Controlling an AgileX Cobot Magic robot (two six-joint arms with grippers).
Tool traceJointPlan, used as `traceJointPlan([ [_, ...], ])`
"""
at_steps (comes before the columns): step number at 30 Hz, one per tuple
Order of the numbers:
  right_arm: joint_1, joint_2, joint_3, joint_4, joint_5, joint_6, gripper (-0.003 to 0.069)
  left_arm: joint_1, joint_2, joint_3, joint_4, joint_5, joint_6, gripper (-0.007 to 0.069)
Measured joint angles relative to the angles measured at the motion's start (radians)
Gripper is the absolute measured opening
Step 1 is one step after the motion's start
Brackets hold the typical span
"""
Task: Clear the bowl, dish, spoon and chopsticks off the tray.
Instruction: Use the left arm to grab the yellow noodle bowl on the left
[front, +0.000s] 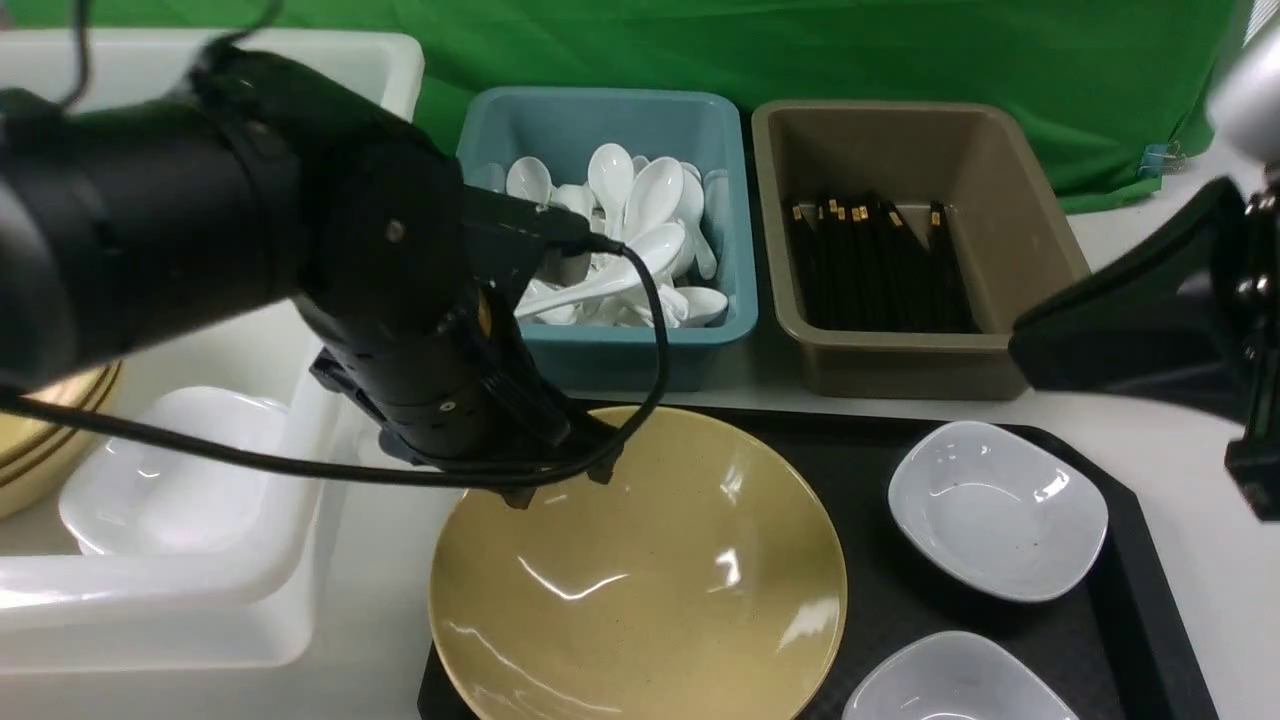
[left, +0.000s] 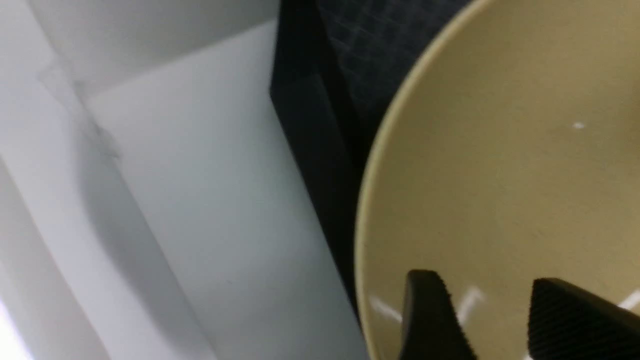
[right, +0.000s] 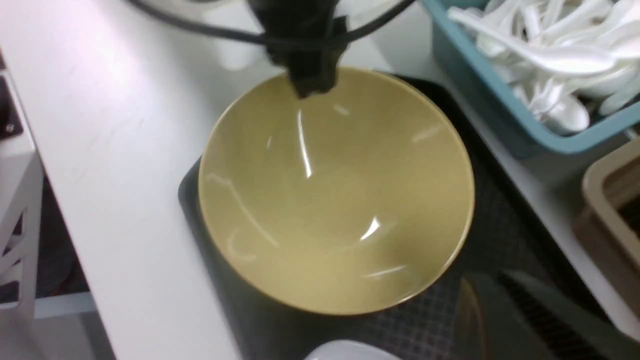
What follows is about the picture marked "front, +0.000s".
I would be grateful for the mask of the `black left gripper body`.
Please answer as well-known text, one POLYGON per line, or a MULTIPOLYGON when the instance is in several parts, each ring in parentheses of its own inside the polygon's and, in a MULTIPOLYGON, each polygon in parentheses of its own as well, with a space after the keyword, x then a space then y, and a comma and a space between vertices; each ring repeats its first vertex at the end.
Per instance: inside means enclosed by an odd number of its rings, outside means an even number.
POLYGON ((621 432, 594 418, 543 379, 527 352, 513 363, 481 364, 480 383, 425 404, 378 404, 355 370, 323 350, 310 372, 320 386, 349 400, 378 428, 378 448, 412 468, 460 475, 470 489, 486 487, 512 509, 529 509, 547 480, 570 470, 608 486, 621 457, 621 432), (497 475, 484 486, 477 477, 497 475))

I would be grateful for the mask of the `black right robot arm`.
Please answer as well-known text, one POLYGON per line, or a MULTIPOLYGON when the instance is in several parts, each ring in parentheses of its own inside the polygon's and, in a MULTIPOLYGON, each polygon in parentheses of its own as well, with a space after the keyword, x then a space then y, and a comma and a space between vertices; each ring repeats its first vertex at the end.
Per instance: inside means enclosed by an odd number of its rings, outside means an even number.
POLYGON ((1244 195, 1212 179, 1101 272, 1020 315, 1009 351, 1041 391, 1144 398, 1243 425, 1224 465, 1279 518, 1277 19, 1210 96, 1216 137, 1262 167, 1244 195))

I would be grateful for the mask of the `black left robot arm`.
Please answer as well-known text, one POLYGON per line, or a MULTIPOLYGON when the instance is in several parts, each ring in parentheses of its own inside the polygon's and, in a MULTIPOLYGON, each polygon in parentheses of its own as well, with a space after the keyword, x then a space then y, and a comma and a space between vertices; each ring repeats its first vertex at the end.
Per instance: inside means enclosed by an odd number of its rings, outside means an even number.
POLYGON ((182 85, 70 115, 3 92, 3 411, 293 477, 476 488, 609 483, 625 438, 535 368, 515 319, 570 211, 465 183, 410 122, 284 56, 218 42, 182 85), (33 392, 288 301, 310 370, 434 477, 223 448, 33 392))

